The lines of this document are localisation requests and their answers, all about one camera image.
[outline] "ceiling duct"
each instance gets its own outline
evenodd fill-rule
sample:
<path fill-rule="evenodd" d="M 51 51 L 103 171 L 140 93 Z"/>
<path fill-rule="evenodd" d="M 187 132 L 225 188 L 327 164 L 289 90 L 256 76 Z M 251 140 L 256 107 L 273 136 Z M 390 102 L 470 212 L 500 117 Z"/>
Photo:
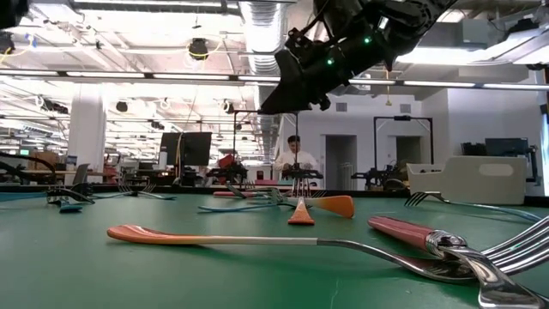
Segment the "ceiling duct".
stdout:
<path fill-rule="evenodd" d="M 284 29 L 287 6 L 283 3 L 239 3 L 245 20 L 246 48 L 248 52 L 274 53 L 284 46 Z M 257 75 L 280 74 L 274 56 L 249 57 L 251 71 Z M 254 95 L 256 108 L 273 92 L 274 87 L 256 87 Z M 259 125 L 262 132 L 264 161 L 270 163 L 274 158 L 276 135 L 272 127 L 280 118 L 260 117 Z"/>
<path fill-rule="evenodd" d="M 36 0 L 34 3 L 66 3 L 64 0 Z M 142 0 L 77 0 L 72 1 L 72 9 L 87 10 L 120 10 L 145 13 L 191 13 L 191 14 L 222 14 L 240 16 L 236 3 L 215 0 L 202 0 L 204 5 L 196 1 L 142 1 Z"/>

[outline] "fluorescent light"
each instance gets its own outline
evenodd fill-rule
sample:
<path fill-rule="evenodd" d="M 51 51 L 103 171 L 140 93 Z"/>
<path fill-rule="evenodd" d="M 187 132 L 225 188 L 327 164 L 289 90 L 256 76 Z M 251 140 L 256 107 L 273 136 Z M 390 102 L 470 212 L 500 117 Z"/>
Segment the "fluorescent light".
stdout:
<path fill-rule="evenodd" d="M 396 62 L 403 64 L 463 65 L 479 60 L 476 53 L 463 48 L 416 47 Z"/>
<path fill-rule="evenodd" d="M 229 76 L 219 75 L 197 75 L 197 74 L 154 74 L 154 78 L 160 79 L 185 79 L 185 80 L 201 80 L 201 81 L 228 81 Z"/>
<path fill-rule="evenodd" d="M 114 78 L 143 78 L 143 73 L 132 72 L 67 72 L 68 76 L 78 77 L 114 77 Z"/>
<path fill-rule="evenodd" d="M 449 88 L 472 88 L 473 82 L 423 82 L 423 81 L 404 81 L 406 86 L 420 87 L 449 87 Z"/>
<path fill-rule="evenodd" d="M 9 76 L 56 76 L 56 71 L 43 71 L 43 70 L 0 70 L 0 75 L 9 75 Z"/>
<path fill-rule="evenodd" d="M 129 5 L 174 5 L 174 6 L 209 6 L 220 8 L 220 3 L 197 2 L 189 1 L 152 1 L 152 0 L 73 0 L 76 3 L 104 3 L 104 4 L 129 4 Z M 236 9 L 235 4 L 228 4 L 228 8 Z"/>
<path fill-rule="evenodd" d="M 366 78 L 357 78 L 349 80 L 351 85 L 382 85 L 382 86 L 393 86 L 396 84 L 395 81 L 386 81 L 386 80 L 371 80 Z"/>
<path fill-rule="evenodd" d="M 546 64 L 549 63 L 549 45 L 540 48 L 537 51 L 529 53 L 527 56 L 516 60 L 513 64 Z"/>
<path fill-rule="evenodd" d="M 280 82 L 281 78 L 277 76 L 239 76 L 242 82 Z"/>
<path fill-rule="evenodd" d="M 521 84 L 484 84 L 482 88 L 507 90 L 539 90 L 549 91 L 549 85 L 521 85 Z"/>
<path fill-rule="evenodd" d="M 521 31 L 517 33 L 511 33 L 506 41 L 499 44 L 490 46 L 482 53 L 484 56 L 483 60 L 493 60 L 503 56 L 505 53 L 510 52 L 519 45 L 526 43 L 528 40 L 540 35 L 543 32 L 542 29 L 531 29 L 527 31 Z"/>

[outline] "doorway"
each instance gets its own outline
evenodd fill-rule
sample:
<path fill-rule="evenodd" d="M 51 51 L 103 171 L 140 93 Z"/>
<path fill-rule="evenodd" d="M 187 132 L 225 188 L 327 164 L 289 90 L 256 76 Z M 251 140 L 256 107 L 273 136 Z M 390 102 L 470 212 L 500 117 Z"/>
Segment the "doorway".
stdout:
<path fill-rule="evenodd" d="M 397 136 L 396 161 L 413 164 L 422 163 L 421 136 Z"/>
<path fill-rule="evenodd" d="M 354 191 L 356 184 L 351 175 L 357 166 L 357 136 L 326 136 L 326 190 Z"/>

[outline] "white column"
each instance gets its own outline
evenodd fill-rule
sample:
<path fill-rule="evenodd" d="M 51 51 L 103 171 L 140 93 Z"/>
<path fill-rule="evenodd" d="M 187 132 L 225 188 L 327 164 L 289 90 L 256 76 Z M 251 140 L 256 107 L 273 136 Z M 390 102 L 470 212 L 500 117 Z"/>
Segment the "white column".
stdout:
<path fill-rule="evenodd" d="M 89 164 L 88 169 L 103 172 L 106 140 L 106 112 L 108 102 L 103 98 L 100 84 L 77 84 L 70 111 L 69 151 L 77 157 L 76 165 Z M 72 185 L 74 175 L 65 176 L 65 184 Z M 102 182 L 101 176 L 90 176 L 88 182 Z"/>

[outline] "teal object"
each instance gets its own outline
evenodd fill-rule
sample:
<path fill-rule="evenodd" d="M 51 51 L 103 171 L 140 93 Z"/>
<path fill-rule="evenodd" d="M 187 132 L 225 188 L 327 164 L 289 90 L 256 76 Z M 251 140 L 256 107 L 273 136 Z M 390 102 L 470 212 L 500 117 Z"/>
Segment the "teal object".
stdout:
<path fill-rule="evenodd" d="M 46 197 L 45 192 L 34 193 L 0 193 L 0 202 L 10 202 L 28 198 L 41 198 Z"/>
<path fill-rule="evenodd" d="M 59 207 L 59 214 L 79 213 L 82 209 L 83 207 L 80 204 L 61 202 L 61 207 Z"/>

